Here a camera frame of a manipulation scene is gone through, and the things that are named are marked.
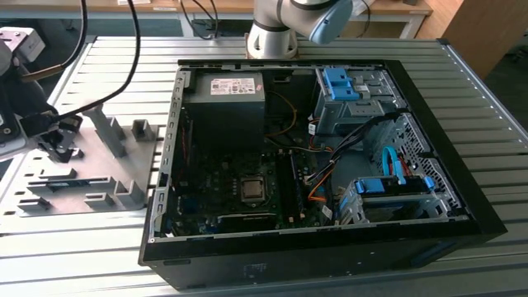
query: power supply label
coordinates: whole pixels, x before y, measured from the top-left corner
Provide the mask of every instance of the power supply label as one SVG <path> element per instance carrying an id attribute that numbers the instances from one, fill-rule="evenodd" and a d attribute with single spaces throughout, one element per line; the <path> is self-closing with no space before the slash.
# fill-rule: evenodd
<path id="1" fill-rule="evenodd" d="M 211 81 L 213 95 L 247 95 L 255 92 L 255 79 L 214 79 Z"/>

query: yellow wire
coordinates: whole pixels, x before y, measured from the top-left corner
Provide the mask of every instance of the yellow wire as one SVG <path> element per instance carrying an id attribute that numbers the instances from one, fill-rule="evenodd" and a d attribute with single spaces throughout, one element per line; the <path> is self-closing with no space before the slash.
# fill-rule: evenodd
<path id="1" fill-rule="evenodd" d="M 274 136 L 278 136 L 278 135 L 285 134 L 286 132 L 290 131 L 291 128 L 294 128 L 294 126 L 297 125 L 297 122 L 298 122 L 298 110 L 297 110 L 297 107 L 294 106 L 294 104 L 291 104 L 291 102 L 290 102 L 290 100 L 287 99 L 287 97 L 285 97 L 282 94 L 279 94 L 279 93 L 275 92 L 275 91 L 267 91 L 267 92 L 269 92 L 269 93 L 273 93 L 273 94 L 275 94 L 275 95 L 278 95 L 278 96 L 285 100 L 285 102 L 289 103 L 289 105 L 290 105 L 290 107 L 291 107 L 291 110 L 294 111 L 294 119 L 291 120 L 291 125 L 290 125 L 290 127 L 289 127 L 287 129 L 279 131 L 279 132 L 274 132 L 274 133 L 266 134 L 266 137 L 274 137 Z"/>

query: wooden table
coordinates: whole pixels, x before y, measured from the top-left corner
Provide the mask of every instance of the wooden table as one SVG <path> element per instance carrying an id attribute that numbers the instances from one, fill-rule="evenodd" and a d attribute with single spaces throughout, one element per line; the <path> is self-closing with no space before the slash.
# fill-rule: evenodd
<path id="1" fill-rule="evenodd" d="M 213 12 L 210 1 L 202 0 L 205 7 Z M 254 0 L 215 0 L 222 20 L 251 20 Z M 186 0 L 190 18 L 207 19 L 206 14 Z M 119 6 L 118 0 L 90 0 L 90 17 L 94 19 L 127 19 L 130 10 Z M 151 4 L 138 4 L 137 9 L 143 19 L 179 19 L 186 37 L 194 36 L 191 26 L 183 17 L 179 1 L 154 0 Z M 419 5 L 410 6 L 402 0 L 377 0 L 371 5 L 373 22 L 405 22 L 406 27 L 401 38 L 414 38 L 427 15 L 433 13 L 425 0 Z M 0 0 L 0 18 L 25 19 L 78 19 L 79 0 Z M 366 21 L 367 14 L 351 17 L 351 21 Z"/>

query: wire bundle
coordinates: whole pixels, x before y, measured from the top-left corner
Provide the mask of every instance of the wire bundle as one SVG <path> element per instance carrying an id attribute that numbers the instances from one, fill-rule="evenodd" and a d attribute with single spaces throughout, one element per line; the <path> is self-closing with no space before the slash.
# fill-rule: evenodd
<path id="1" fill-rule="evenodd" d="M 378 116 L 373 119 L 370 119 L 365 124 L 362 124 L 342 140 L 337 148 L 334 149 L 333 155 L 330 156 L 329 164 L 311 176 L 307 178 L 307 182 L 311 183 L 314 182 L 319 176 L 323 175 L 323 178 L 319 180 L 317 186 L 314 187 L 310 195 L 309 195 L 309 200 L 315 200 L 315 201 L 322 201 L 326 202 L 327 199 L 323 197 L 315 197 L 314 194 L 318 191 L 318 188 L 323 185 L 327 179 L 331 178 L 333 172 L 335 170 L 335 165 L 343 155 L 343 153 L 347 151 L 347 149 L 353 146 L 355 146 L 365 138 L 365 135 L 369 133 L 371 128 L 378 125 L 383 121 L 389 121 L 393 119 L 398 119 L 401 116 L 399 113 L 387 113 L 385 116 Z"/>

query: black cable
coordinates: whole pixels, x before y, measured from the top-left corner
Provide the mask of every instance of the black cable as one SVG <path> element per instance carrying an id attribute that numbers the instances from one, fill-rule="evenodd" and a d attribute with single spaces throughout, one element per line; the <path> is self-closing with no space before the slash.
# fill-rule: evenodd
<path id="1" fill-rule="evenodd" d="M 333 173 L 329 175 L 327 180 L 325 181 L 325 195 L 327 198 L 327 207 L 333 211 L 333 218 L 330 221 L 330 225 L 335 224 L 335 195 L 333 189 Z"/>
<path id="2" fill-rule="evenodd" d="M 367 6 L 367 22 L 365 23 L 365 28 L 363 28 L 363 32 L 361 35 L 358 35 L 357 38 L 362 38 L 363 35 L 367 33 L 370 26 L 371 26 L 371 7 L 367 4 L 367 2 L 365 0 L 362 0 L 363 4 Z"/>
<path id="3" fill-rule="evenodd" d="M 401 116 L 399 112 L 394 113 L 387 113 L 385 116 L 377 116 L 375 118 L 371 118 L 366 123 L 363 123 L 342 140 L 339 145 L 335 147 L 333 155 L 330 156 L 329 164 L 321 169 L 315 174 L 313 174 L 309 178 L 307 181 L 311 182 L 315 180 L 322 174 L 325 174 L 329 170 L 331 170 L 342 157 L 343 153 L 347 151 L 347 149 L 357 145 L 363 139 L 365 135 L 370 131 L 370 129 L 382 123 L 383 121 L 389 121 L 393 119 L 398 119 Z"/>
<path id="4" fill-rule="evenodd" d="M 215 10 L 215 18 L 214 16 L 210 14 L 210 12 L 206 10 L 206 7 L 202 5 L 202 3 L 198 2 L 198 0 L 193 0 L 193 2 L 195 2 L 195 4 L 202 8 L 202 10 L 206 12 L 206 14 L 209 15 L 209 17 L 211 18 L 211 20 L 215 20 L 215 35 L 214 36 L 209 36 L 205 37 L 199 31 L 195 29 L 195 26 L 193 24 L 193 21 L 190 19 L 190 15 L 187 14 L 187 9 L 186 9 L 186 5 L 183 4 L 183 0 L 179 0 L 181 2 L 181 6 L 182 6 L 182 10 L 183 10 L 183 15 L 186 16 L 186 20 L 191 26 L 193 32 L 197 34 L 198 37 L 201 37 L 203 40 L 213 40 L 214 38 L 218 38 L 218 32 L 219 32 L 219 18 L 218 18 L 218 9 L 217 9 L 217 5 L 215 5 L 215 1 L 211 0 L 211 5 L 214 6 L 214 10 Z"/>
<path id="5" fill-rule="evenodd" d="M 79 36 L 78 45 L 75 46 L 74 53 L 62 64 L 65 69 L 75 62 L 79 55 L 82 54 L 87 32 L 89 32 L 89 8 L 87 8 L 86 0 L 82 0 L 82 33 Z"/>
<path id="6" fill-rule="evenodd" d="M 59 65 L 51 66 L 43 70 L 23 75 L 21 77 L 23 82 L 34 82 L 37 80 L 45 79 L 61 73 L 66 68 L 69 68 L 69 66 L 75 62 L 79 55 L 82 54 L 86 43 L 87 31 L 89 31 L 89 7 L 86 0 L 81 0 L 81 5 L 82 5 L 82 32 L 79 34 L 78 45 L 75 46 L 70 58 Z"/>
<path id="7" fill-rule="evenodd" d="M 138 20 L 138 14 L 135 11 L 135 6 L 134 6 L 134 2 L 133 0 L 127 0 L 129 4 L 130 4 L 130 8 L 131 8 L 131 14 L 133 14 L 133 20 L 134 20 L 134 31 L 135 31 L 135 54 L 134 54 L 134 61 L 133 61 L 133 67 L 131 67 L 131 72 L 130 75 L 127 77 L 127 80 L 125 81 L 122 87 L 114 91 L 113 94 L 110 94 L 109 96 L 106 96 L 105 98 L 94 101 L 93 103 L 87 104 L 86 106 L 59 115 L 55 118 L 55 121 L 59 122 L 63 119 L 70 118 L 71 116 L 75 116 L 78 113 L 83 113 L 87 110 L 91 110 L 94 107 L 102 105 L 105 102 L 107 102 L 109 100 L 111 100 L 115 96 L 118 96 L 119 94 L 123 93 L 125 89 L 130 86 L 131 81 L 133 81 L 133 77 L 135 74 L 135 70 L 138 69 L 138 63 L 141 61 L 141 52 L 142 52 L 142 31 L 141 31 L 141 21 Z"/>

